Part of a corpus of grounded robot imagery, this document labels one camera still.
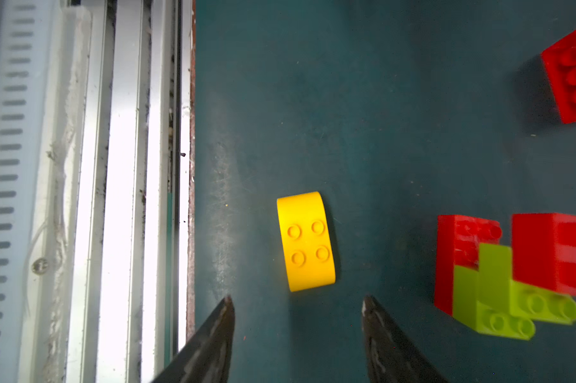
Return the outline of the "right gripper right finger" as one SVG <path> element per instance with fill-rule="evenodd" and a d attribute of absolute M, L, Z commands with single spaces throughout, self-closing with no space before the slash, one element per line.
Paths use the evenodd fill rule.
<path fill-rule="evenodd" d="M 371 382 L 445 382 L 372 295 L 361 309 L 366 365 Z"/>

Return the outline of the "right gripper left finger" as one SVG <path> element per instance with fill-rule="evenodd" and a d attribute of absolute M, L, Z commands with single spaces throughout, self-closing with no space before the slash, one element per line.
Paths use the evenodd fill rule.
<path fill-rule="evenodd" d="M 153 382 L 227 382 L 234 332 L 235 306 L 227 295 Z"/>

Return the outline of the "green lego brick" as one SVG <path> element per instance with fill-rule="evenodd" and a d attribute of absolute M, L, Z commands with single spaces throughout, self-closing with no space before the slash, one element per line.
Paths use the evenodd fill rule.
<path fill-rule="evenodd" d="M 452 317 L 479 334 L 529 341 L 536 332 L 529 318 L 493 309 L 479 300 L 479 272 L 455 266 Z"/>
<path fill-rule="evenodd" d="M 571 296 L 513 279 L 513 252 L 502 245 L 479 245 L 478 300 L 514 317 L 562 325 L 576 322 Z"/>

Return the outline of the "yellow lego brick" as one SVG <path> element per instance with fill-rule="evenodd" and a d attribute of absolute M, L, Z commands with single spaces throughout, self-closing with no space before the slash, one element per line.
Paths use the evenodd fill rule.
<path fill-rule="evenodd" d="M 277 209 L 289 290 L 334 284 L 336 268 L 321 194 L 279 198 Z"/>

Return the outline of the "red long lego brick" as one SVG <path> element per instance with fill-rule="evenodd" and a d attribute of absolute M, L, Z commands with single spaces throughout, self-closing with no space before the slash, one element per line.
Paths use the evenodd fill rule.
<path fill-rule="evenodd" d="M 437 217 L 436 282 L 434 304 L 453 315 L 454 268 L 478 268 L 479 244 L 499 244 L 499 222 L 466 215 Z"/>

